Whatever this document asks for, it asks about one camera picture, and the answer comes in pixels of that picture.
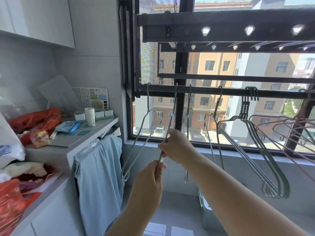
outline blue fabric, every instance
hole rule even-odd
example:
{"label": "blue fabric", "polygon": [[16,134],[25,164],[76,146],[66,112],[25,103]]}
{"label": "blue fabric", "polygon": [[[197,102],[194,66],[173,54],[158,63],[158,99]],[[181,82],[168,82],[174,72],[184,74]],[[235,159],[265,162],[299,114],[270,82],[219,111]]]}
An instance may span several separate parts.
{"label": "blue fabric", "polygon": [[75,156],[80,211],[87,236],[103,236],[120,214],[122,140],[108,135],[84,155]]}

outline upper cabinet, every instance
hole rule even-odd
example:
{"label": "upper cabinet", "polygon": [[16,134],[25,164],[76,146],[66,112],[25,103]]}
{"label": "upper cabinet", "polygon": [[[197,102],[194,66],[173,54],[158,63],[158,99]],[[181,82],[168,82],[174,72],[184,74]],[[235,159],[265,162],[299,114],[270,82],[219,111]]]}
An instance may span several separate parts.
{"label": "upper cabinet", "polygon": [[[74,48],[68,0],[0,0],[6,4],[13,33]],[[0,9],[0,29],[5,20]]]}

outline laundry basket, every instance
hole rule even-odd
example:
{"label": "laundry basket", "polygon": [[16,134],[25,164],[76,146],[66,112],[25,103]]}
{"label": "laundry basket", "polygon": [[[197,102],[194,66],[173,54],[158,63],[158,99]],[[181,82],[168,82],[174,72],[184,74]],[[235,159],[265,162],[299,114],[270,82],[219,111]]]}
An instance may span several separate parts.
{"label": "laundry basket", "polygon": [[213,213],[213,210],[208,205],[208,202],[206,201],[204,196],[201,194],[200,190],[199,190],[199,200],[200,200],[200,206],[201,206],[201,212],[202,212],[202,227],[205,230],[225,232],[223,226],[221,225],[220,221],[217,219],[217,217]]}

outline wall tile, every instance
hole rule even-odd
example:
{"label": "wall tile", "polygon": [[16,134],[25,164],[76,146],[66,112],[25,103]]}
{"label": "wall tile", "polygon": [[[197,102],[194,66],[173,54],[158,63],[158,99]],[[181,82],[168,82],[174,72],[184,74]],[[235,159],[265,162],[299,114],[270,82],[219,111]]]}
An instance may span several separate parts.
{"label": "wall tile", "polygon": [[121,99],[119,57],[56,56],[58,74],[73,87],[108,88],[109,98]]}
{"label": "wall tile", "polygon": [[119,56],[117,8],[70,4],[75,49],[56,48],[56,55]]}

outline white cup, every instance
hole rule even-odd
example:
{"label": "white cup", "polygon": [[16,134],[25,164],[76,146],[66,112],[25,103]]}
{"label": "white cup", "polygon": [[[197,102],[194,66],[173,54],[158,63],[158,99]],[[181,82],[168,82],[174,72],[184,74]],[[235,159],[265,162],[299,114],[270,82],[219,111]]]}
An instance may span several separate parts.
{"label": "white cup", "polygon": [[94,108],[85,108],[85,120],[88,122],[89,127],[95,126],[95,110]]}

